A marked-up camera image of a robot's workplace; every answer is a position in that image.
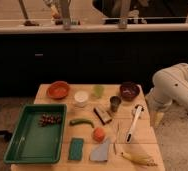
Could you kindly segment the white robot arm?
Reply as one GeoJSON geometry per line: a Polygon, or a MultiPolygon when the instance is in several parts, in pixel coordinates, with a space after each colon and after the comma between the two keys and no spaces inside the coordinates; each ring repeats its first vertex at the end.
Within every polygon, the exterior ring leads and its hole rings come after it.
{"type": "Polygon", "coordinates": [[[173,101],[188,109],[188,64],[179,63],[161,69],[152,77],[153,87],[145,96],[150,114],[150,125],[156,127],[160,113],[173,101]]]}

